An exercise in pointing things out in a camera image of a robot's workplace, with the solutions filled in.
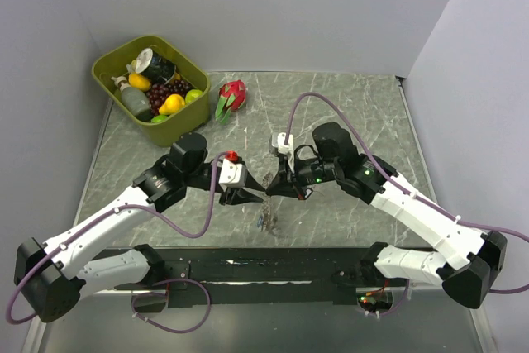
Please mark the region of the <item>black key tag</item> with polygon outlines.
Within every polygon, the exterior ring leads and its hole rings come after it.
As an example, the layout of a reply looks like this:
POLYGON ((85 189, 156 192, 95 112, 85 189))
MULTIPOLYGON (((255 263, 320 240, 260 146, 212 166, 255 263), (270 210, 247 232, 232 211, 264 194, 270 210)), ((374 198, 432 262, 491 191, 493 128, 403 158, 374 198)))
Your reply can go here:
POLYGON ((298 199, 299 200, 307 200, 313 193, 313 190, 311 188, 300 188, 298 190, 298 199))

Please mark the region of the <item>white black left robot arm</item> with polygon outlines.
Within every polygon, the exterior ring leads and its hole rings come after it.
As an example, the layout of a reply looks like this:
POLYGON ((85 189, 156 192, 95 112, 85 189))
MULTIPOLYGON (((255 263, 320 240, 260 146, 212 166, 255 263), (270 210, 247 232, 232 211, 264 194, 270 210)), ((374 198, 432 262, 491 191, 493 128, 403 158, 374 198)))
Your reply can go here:
POLYGON ((16 290, 7 304, 6 319, 18 320, 12 309, 23 295, 33 309, 30 319, 53 322, 86 293, 96 292, 106 282, 141 284, 152 289, 164 277, 164 266, 148 247, 129 250, 99 265, 94 257, 120 234, 157 217, 178 234, 190 239, 203 236, 210 226, 208 212, 203 229, 190 233, 176 226, 164 211, 186 196, 188 188, 209 193, 208 207, 259 203, 264 187, 248 171, 234 151, 224 151, 207 161, 207 140, 198 133, 182 135, 149 169, 136 177, 117 198, 66 232, 40 243, 30 238, 17 248, 14 283, 16 290))

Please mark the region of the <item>round metal key ring plate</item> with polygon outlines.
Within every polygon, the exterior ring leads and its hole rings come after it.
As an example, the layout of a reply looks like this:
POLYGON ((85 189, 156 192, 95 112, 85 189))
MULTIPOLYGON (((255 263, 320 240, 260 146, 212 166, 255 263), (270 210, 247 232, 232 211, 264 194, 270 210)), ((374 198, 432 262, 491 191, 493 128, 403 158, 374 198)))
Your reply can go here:
POLYGON ((258 227, 261 231, 267 231, 274 236, 277 229, 277 222, 278 217, 275 213, 274 198, 271 196, 265 196, 264 201, 261 203, 261 214, 258 219, 258 227))

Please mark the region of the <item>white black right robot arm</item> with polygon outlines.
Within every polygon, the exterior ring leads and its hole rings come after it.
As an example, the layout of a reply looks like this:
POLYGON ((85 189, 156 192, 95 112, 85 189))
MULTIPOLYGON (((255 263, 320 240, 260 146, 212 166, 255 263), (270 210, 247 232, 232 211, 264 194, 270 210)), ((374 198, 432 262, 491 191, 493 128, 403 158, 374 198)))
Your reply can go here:
POLYGON ((479 308, 503 267, 506 237, 462 226, 439 213, 394 167, 360 153, 338 123, 318 126, 312 138, 314 156, 301 160, 293 136, 270 137, 269 151, 279 167, 267 195, 306 200, 312 186, 336 182, 345 193, 400 221, 432 248, 426 252, 374 243, 361 261, 367 284, 380 285, 386 279, 428 283, 442 287, 464 307, 479 308))

